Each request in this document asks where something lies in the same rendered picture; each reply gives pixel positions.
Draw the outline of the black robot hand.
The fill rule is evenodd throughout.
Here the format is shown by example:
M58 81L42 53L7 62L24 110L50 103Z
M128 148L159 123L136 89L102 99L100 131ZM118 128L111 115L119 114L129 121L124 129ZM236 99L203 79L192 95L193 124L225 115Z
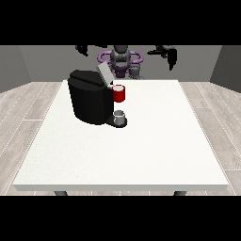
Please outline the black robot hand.
M83 56L88 56L88 47L86 45L76 45L75 49L78 51L79 54Z
M149 51L148 55L165 58L168 61L170 70L172 70L177 63L177 49L172 45L156 45L156 49Z

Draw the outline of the small grey coffee pod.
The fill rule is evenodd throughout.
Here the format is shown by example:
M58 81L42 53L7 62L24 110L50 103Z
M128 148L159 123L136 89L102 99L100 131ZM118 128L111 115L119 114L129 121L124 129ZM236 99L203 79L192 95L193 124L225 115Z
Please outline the small grey coffee pod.
M140 72L140 66L139 65L133 64L133 65L130 66L129 76L131 78L138 79L139 78L139 72Z

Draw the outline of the black coffee machine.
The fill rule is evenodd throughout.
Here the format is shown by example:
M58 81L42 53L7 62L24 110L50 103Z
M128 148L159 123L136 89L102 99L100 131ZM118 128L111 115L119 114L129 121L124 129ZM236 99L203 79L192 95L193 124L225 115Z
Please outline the black coffee machine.
M112 87L108 87L98 72L75 70L70 73L68 86L72 100L72 108L76 118L95 125L109 124L116 128L127 125L127 119L122 125L113 120L114 101Z

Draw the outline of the small grey cup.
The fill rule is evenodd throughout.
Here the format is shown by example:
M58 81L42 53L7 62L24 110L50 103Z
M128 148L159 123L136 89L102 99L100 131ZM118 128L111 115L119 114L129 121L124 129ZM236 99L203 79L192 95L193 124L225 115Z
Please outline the small grey cup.
M113 112L113 120L117 125L122 125L125 122L125 114L122 110L116 110Z

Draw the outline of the red pod holder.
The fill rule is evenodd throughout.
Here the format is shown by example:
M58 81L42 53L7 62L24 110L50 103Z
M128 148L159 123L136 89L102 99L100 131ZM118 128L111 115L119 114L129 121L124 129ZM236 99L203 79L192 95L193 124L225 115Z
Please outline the red pod holder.
M112 87L113 101L121 103L125 100L125 86L115 85Z

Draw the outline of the pale grey machine lid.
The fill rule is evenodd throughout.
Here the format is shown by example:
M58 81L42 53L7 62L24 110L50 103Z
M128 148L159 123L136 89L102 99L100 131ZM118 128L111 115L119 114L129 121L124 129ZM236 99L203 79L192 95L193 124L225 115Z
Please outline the pale grey machine lid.
M114 76L110 71L106 62L103 62L97 66L97 71L102 76L104 83L109 86L111 82L114 80Z

